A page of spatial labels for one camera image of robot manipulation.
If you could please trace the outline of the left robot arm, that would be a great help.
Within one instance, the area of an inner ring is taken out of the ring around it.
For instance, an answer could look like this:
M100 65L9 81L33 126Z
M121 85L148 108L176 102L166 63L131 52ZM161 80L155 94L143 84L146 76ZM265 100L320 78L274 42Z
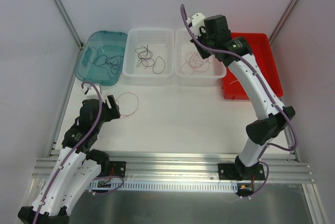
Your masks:
M72 210L93 179L107 176L109 155L92 149L104 123L120 118L113 95L85 99L65 133L57 162L37 198L21 207L22 223L69 223Z

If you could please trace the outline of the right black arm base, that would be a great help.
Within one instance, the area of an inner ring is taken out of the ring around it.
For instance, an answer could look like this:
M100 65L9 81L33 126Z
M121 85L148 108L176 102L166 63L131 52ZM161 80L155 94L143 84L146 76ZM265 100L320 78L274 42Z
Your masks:
M217 166L220 180L265 180L264 167L260 163L257 163L251 167L245 167L243 164L237 163L219 163Z

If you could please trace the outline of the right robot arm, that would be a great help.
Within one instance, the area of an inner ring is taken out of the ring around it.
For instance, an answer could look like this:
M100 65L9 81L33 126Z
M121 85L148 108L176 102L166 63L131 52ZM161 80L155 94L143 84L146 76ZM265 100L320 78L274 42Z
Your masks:
M276 138L295 116L292 106L286 107L275 95L261 70L246 38L232 37L226 17L206 18L196 13L187 21L191 42L203 59L214 55L234 74L255 110L257 120L246 126L247 142L225 176L245 180L251 176L265 147Z

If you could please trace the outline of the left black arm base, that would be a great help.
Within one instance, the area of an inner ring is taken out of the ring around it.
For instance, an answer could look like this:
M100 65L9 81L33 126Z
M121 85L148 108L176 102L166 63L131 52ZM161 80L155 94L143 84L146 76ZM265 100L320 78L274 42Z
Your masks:
M120 176L125 177L126 162L125 161L111 161L108 153L93 149L86 155L87 160L95 161L100 167L100 173L97 177Z

